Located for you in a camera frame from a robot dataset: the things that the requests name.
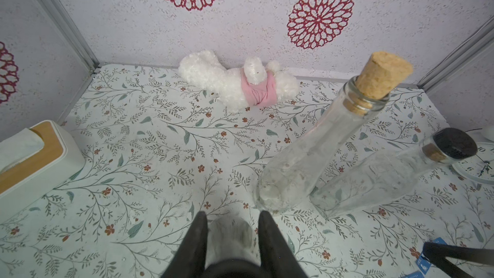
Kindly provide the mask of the clear tall glass bottle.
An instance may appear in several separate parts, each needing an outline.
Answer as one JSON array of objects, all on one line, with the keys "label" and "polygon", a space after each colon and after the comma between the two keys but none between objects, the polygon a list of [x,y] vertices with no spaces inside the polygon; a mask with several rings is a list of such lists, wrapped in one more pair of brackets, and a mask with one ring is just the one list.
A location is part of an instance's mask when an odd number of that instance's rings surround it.
[{"label": "clear tall glass bottle", "polygon": [[281,214],[304,201],[337,150],[381,112],[390,92],[413,71],[413,65],[398,55],[371,54],[361,73],[343,85],[315,126],[268,162],[255,189],[256,207]]}]

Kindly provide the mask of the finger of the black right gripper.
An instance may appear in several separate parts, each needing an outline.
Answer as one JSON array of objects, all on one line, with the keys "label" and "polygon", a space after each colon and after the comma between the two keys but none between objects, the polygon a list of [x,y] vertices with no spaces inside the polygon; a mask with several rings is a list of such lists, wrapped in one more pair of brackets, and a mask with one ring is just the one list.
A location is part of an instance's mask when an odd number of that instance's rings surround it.
[{"label": "finger of the black right gripper", "polygon": [[426,242],[422,253],[432,265],[454,278],[473,278],[473,276],[454,265],[450,259],[493,266],[492,249],[465,248]]}]

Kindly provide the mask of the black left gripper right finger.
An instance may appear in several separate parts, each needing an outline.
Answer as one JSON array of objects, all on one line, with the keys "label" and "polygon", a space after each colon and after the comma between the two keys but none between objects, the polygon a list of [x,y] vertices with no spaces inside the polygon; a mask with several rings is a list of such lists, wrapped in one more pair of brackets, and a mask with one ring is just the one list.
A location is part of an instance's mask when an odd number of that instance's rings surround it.
[{"label": "black left gripper right finger", "polygon": [[258,226],[261,268],[268,277],[307,278],[268,211],[262,211]]}]

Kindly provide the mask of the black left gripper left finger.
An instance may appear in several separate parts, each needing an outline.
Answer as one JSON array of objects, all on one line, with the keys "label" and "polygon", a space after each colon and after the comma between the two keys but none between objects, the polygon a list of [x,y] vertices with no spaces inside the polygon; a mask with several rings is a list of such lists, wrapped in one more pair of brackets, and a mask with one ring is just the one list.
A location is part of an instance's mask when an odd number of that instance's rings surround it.
[{"label": "black left gripper left finger", "polygon": [[200,277],[205,271],[207,239],[207,215],[200,211],[161,278]]}]

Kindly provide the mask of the clear plastic bottle blue label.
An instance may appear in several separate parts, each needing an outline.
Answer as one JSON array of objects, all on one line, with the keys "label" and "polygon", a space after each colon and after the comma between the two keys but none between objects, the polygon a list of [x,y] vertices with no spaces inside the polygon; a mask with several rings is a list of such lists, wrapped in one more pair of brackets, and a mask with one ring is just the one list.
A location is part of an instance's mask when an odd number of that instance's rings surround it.
[{"label": "clear plastic bottle blue label", "polygon": [[446,156],[432,136],[408,149],[373,153],[314,190],[310,202],[330,220],[403,197],[413,191],[422,175],[462,161]]}]

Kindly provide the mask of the black bottle cap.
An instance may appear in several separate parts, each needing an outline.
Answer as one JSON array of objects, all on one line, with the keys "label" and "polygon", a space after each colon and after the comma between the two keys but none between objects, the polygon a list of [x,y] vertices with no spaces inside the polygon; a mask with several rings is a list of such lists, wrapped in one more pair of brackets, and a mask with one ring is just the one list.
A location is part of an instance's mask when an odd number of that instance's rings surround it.
[{"label": "black bottle cap", "polygon": [[478,147],[475,140],[466,132],[448,127],[439,130],[432,136],[436,146],[455,160],[464,160],[477,154]]}]

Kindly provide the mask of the dark green wine bottle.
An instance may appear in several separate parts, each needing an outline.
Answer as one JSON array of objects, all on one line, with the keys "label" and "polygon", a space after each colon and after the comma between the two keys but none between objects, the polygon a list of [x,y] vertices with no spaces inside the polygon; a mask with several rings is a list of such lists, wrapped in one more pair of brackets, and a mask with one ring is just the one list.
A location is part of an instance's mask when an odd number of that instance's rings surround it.
[{"label": "dark green wine bottle", "polygon": [[223,216],[208,226],[205,271],[202,277],[268,277],[255,252],[251,225],[236,216]]}]

